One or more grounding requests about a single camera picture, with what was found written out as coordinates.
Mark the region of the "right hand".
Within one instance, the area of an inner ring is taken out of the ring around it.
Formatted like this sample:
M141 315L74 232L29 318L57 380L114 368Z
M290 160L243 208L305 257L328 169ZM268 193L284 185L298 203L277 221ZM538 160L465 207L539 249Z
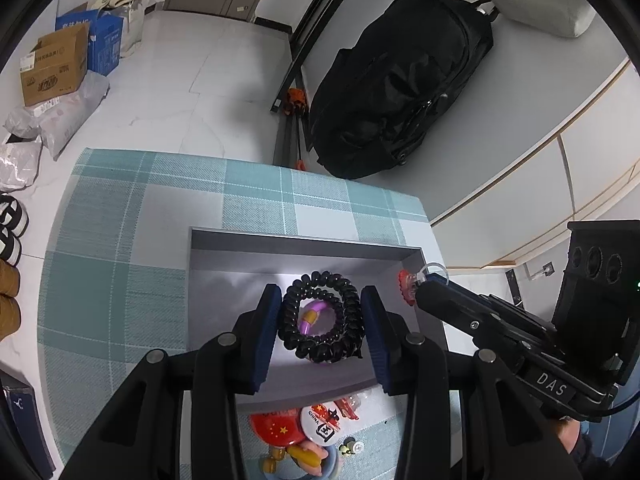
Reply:
M582 462L591 450L591 443L587 436L582 433L580 422L571 418L564 418L553 423L556 436L576 462Z

